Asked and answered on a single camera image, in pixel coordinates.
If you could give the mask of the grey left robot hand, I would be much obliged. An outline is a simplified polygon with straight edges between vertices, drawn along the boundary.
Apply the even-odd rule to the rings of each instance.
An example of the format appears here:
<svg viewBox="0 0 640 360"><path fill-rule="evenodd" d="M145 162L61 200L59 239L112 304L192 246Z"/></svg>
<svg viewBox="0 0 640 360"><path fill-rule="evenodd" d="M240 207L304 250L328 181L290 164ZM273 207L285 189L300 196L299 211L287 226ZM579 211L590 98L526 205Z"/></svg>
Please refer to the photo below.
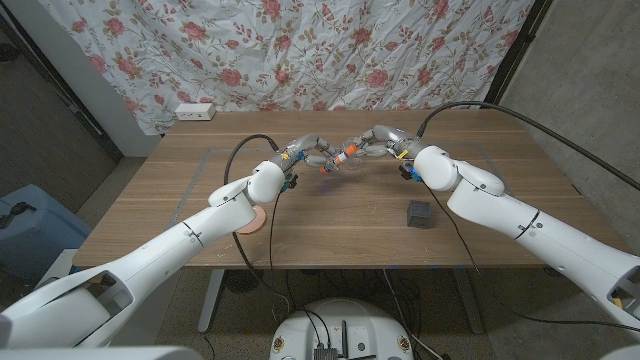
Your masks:
<svg viewBox="0 0 640 360"><path fill-rule="evenodd" d="M337 153L337 149L324 138L311 133L293 140L278 150L269 161L278 165L284 173L300 162L312 168L333 171L336 169L333 159Z"/></svg>

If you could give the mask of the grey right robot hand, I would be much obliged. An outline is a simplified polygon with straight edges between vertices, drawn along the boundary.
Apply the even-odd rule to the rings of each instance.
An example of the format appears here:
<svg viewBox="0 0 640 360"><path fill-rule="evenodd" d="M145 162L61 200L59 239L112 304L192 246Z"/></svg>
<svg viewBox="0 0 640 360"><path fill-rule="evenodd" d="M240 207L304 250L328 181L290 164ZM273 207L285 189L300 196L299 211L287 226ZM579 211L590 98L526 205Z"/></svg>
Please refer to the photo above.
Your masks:
<svg viewBox="0 0 640 360"><path fill-rule="evenodd" d="M355 156L374 158L393 156L398 159L415 159L426 145L414 135L400 129L376 125L355 140Z"/></svg>

